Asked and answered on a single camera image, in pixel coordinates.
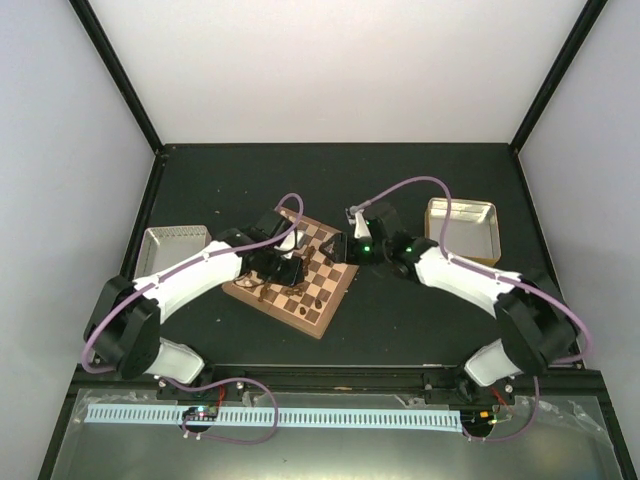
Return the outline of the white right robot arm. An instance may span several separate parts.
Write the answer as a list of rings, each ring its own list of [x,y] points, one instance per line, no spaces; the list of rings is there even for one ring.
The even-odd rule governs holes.
[[[438,242],[410,234],[386,202],[348,217],[353,232],[338,232],[319,248],[332,262],[386,264],[397,276],[452,294],[497,322],[499,339],[474,352],[454,379],[461,400],[479,402],[506,377],[545,373],[576,340],[577,327],[547,275],[528,278],[447,253]]]

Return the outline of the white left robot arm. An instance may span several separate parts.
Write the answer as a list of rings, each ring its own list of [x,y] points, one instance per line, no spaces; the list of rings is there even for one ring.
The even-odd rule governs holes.
[[[104,363],[101,373],[115,371],[125,380],[166,377],[193,399],[207,397],[213,372],[191,347],[162,338],[162,324],[204,293],[245,274],[281,286],[301,283],[303,261],[295,252],[304,238],[299,222],[270,210],[255,225],[228,229],[169,268],[133,281],[110,279],[84,332],[83,366],[95,372],[89,361],[95,354]]]

